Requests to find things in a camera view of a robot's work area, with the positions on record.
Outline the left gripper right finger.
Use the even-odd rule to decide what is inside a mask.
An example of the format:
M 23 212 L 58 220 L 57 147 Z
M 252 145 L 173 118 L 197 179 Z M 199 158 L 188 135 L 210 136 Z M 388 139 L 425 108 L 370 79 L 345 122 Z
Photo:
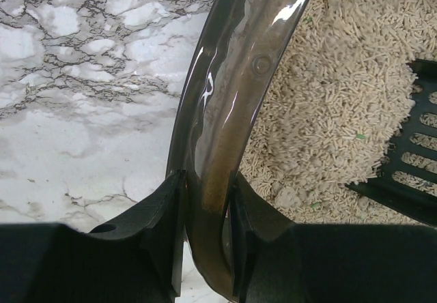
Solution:
M 233 293 L 240 302 L 435 302 L 436 231 L 301 224 L 237 176 L 230 196 Z

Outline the black litter scoop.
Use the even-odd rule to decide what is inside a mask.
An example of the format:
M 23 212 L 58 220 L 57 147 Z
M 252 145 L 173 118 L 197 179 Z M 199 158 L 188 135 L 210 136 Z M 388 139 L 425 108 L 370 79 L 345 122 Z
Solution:
M 414 83 L 421 91 L 412 94 L 414 106 L 408 121 L 402 125 L 401 134 L 393 136 L 389 141 L 391 147 L 386 154 L 389 161 L 381 165 L 376 178 L 365 183 L 349 184 L 348 188 L 407 217 L 435 227 L 436 196 L 399 183 L 393 178 L 396 172 L 402 172 L 432 184 L 436 183 L 434 172 L 402 160 L 402 156 L 409 153 L 436 161 L 436 150 L 412 142 L 418 135 L 436 138 L 436 128 L 421 121 L 422 117 L 436 114 L 436 104 L 431 101 L 432 94 L 436 93 L 436 62 L 417 59 L 409 66 L 417 75 Z

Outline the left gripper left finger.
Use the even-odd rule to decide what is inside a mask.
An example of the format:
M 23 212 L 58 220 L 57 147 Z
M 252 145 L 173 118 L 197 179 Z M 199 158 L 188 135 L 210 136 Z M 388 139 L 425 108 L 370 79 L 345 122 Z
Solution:
M 185 173 L 83 233 L 1 225 L 2 302 L 173 302 L 181 292 Z

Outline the beige cat litter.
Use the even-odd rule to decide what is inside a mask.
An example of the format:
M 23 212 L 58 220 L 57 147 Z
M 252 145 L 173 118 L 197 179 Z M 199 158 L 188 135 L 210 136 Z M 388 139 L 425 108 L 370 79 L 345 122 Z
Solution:
M 272 81 L 241 171 L 300 223 L 419 224 L 348 188 L 379 176 L 436 62 L 436 0 L 311 0 Z M 402 160 L 436 174 L 436 161 Z M 436 196 L 436 183 L 395 181 Z

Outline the dark grey litter box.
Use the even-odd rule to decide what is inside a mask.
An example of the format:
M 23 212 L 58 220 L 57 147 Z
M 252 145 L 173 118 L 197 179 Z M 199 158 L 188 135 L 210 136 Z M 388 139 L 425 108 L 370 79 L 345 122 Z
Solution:
M 283 53 L 310 0 L 214 0 L 185 80 L 167 171 L 186 171 L 186 234 L 206 283 L 236 301 L 223 247 L 229 193 Z

